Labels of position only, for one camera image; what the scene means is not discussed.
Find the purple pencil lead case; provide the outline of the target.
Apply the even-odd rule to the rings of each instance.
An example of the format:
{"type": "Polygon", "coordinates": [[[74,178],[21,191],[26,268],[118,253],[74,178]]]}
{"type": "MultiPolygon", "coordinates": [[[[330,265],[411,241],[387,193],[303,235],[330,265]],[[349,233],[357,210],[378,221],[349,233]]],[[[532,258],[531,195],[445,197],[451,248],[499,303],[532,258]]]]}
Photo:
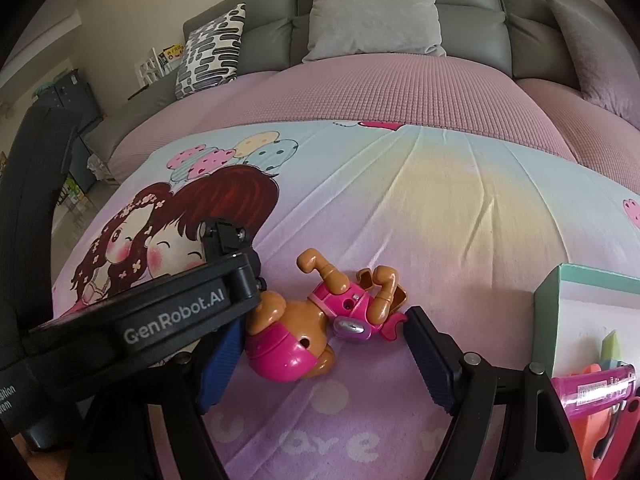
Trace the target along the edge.
{"type": "Polygon", "coordinates": [[[588,417],[634,395],[636,370],[631,364],[588,374],[553,377],[552,386],[569,420],[588,417]]]}

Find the pink brown toy puppy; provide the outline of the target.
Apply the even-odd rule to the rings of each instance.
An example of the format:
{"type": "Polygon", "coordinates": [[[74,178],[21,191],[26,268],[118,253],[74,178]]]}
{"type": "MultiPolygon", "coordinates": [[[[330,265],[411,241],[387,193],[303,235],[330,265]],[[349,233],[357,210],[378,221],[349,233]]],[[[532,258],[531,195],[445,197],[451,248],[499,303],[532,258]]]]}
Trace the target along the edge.
{"type": "Polygon", "coordinates": [[[398,338],[399,325],[407,321],[400,310],[407,293],[396,269],[363,268],[350,278],[314,248],[302,252],[296,264],[305,274],[318,273],[320,282],[304,300],[274,290],[260,294],[247,319],[245,347],[257,375],[297,382],[326,374],[335,363],[331,335],[350,342],[398,338]]]}

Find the grey sofa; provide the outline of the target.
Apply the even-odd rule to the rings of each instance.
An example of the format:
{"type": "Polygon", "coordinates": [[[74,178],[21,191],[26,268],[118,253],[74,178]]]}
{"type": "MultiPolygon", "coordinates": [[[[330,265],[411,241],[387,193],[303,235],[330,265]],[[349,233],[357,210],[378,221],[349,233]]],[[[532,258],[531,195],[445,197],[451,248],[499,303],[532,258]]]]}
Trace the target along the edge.
{"type": "Polygon", "coordinates": [[[117,180],[192,134],[346,119],[506,140],[626,180],[639,46],[590,0],[224,0],[85,144],[117,180]]]}

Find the teal shallow cardboard box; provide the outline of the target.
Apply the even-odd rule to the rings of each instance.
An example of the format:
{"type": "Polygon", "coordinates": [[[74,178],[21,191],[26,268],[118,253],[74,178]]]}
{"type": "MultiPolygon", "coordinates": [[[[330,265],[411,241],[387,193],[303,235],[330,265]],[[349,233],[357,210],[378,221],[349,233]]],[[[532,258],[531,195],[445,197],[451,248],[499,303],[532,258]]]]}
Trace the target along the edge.
{"type": "Polygon", "coordinates": [[[601,341],[612,330],[623,359],[638,366],[638,278],[562,263],[534,292],[532,358],[552,377],[597,363],[601,341]]]}

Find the grey square cushion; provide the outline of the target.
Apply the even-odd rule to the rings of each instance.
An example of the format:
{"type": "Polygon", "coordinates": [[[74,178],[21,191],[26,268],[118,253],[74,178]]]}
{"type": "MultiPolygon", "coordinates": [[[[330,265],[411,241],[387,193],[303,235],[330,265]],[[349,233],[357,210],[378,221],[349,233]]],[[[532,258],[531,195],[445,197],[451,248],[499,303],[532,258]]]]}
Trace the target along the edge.
{"type": "Polygon", "coordinates": [[[339,56],[444,56],[436,0],[312,0],[305,63],[339,56]]]}

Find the cartoon printed bed sheet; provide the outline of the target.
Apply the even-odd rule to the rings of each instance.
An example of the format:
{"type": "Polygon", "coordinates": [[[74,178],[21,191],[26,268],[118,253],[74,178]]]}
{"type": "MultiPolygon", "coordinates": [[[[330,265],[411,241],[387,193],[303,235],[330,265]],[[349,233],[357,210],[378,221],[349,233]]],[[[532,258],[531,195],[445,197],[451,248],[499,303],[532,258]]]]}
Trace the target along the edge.
{"type": "MultiPolygon", "coordinates": [[[[534,292],[562,263],[638,278],[639,196],[541,151],[419,126],[284,122],[160,148],[98,212],[53,285],[56,315],[198,261],[206,214],[250,213],[271,289],[318,282],[317,248],[345,273],[399,272],[409,304],[498,366],[533,361],[534,292]]],[[[416,479],[448,416],[406,344],[333,339],[326,376],[277,384],[241,360],[204,418],[233,479],[416,479]]]]}

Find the black toy car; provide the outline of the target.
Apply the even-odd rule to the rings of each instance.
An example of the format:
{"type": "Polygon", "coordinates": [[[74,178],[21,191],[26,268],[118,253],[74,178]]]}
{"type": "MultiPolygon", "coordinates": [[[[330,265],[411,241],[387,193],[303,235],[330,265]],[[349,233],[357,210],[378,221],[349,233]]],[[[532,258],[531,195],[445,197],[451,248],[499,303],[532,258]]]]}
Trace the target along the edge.
{"type": "Polygon", "coordinates": [[[206,263],[213,263],[233,254],[244,254],[250,263],[258,289],[261,292],[267,289],[267,283],[262,277],[262,263],[253,248],[253,239],[244,226],[223,218],[212,217],[200,224],[198,236],[203,246],[206,263]]]}

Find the orange blue toy knife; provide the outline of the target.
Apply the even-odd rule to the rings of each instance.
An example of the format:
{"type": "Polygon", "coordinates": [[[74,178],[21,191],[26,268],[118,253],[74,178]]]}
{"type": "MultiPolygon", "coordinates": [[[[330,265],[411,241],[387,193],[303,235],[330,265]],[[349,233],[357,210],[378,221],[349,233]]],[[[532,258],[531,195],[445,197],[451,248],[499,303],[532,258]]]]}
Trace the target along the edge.
{"type": "Polygon", "coordinates": [[[570,422],[588,479],[628,479],[639,463],[639,398],[570,422]]]}
{"type": "Polygon", "coordinates": [[[600,370],[614,370],[614,368],[628,365],[623,359],[623,349],[616,330],[612,330],[601,341],[600,360],[585,367],[584,373],[600,372],[600,370]]]}

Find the white magazine rack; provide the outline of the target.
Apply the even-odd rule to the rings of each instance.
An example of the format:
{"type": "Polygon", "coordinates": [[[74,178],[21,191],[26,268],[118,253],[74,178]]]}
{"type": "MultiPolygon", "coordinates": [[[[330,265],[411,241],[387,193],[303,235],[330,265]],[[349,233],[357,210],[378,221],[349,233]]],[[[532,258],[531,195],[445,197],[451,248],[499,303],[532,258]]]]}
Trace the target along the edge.
{"type": "Polygon", "coordinates": [[[155,84],[180,65],[184,44],[172,44],[156,50],[151,48],[145,58],[134,63],[134,74],[141,88],[155,84]]]}

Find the grey purple cushion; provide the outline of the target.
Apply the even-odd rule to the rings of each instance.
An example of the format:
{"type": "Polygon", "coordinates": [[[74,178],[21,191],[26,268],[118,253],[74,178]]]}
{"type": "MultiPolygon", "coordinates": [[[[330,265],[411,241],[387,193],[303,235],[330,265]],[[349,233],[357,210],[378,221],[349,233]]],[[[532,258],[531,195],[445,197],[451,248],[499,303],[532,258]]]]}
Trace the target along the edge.
{"type": "Polygon", "coordinates": [[[639,73],[627,49],[558,0],[546,0],[570,52],[582,97],[639,128],[639,73]]]}

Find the pink sofa seat cover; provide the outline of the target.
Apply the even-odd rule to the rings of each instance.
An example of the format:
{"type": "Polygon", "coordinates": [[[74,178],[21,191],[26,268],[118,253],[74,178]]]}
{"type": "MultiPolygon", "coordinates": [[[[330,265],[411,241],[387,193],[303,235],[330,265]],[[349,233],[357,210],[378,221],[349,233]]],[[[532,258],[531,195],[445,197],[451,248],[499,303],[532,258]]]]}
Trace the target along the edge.
{"type": "Polygon", "coordinates": [[[165,104],[143,93],[108,118],[124,136],[107,167],[123,181],[152,151],[189,134],[258,122],[399,122],[506,140],[578,162],[639,188],[639,131],[570,87],[512,80],[463,58],[344,56],[230,84],[165,104]]]}

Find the black white patterned pillow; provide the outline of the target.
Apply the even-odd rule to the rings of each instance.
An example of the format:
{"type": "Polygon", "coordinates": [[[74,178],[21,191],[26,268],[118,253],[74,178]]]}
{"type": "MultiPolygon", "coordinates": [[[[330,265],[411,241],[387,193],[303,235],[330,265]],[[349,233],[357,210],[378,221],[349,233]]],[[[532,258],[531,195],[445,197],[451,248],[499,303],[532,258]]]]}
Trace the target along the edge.
{"type": "Polygon", "coordinates": [[[245,14],[245,3],[241,2],[227,13],[190,32],[177,70],[177,100],[226,84],[235,78],[245,14]]]}

